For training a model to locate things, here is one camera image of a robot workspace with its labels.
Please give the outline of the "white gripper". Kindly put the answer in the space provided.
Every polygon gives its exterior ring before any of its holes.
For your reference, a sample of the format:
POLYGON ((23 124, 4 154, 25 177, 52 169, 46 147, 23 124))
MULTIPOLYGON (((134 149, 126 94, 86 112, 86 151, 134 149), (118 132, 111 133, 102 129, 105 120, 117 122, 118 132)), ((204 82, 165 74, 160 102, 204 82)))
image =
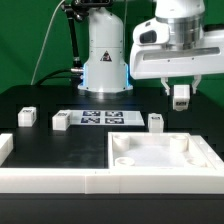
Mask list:
POLYGON ((155 18, 137 25, 133 31, 130 75, 133 79, 161 78, 167 96, 168 77, 194 76, 196 94, 201 75, 224 73, 224 29, 201 31, 203 37, 190 49, 168 45, 170 28, 155 18))

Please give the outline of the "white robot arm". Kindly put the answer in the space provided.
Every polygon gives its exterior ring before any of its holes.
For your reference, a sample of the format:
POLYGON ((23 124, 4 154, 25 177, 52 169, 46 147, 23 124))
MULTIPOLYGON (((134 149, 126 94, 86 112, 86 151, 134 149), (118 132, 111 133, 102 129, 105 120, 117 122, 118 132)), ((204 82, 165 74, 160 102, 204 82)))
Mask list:
POLYGON ((132 88, 129 78, 166 80, 224 73, 224 27, 203 25, 203 0, 156 0, 155 17, 135 27, 130 61, 123 59, 123 23, 113 0, 74 0, 89 13, 89 59, 79 90, 102 97, 132 88))

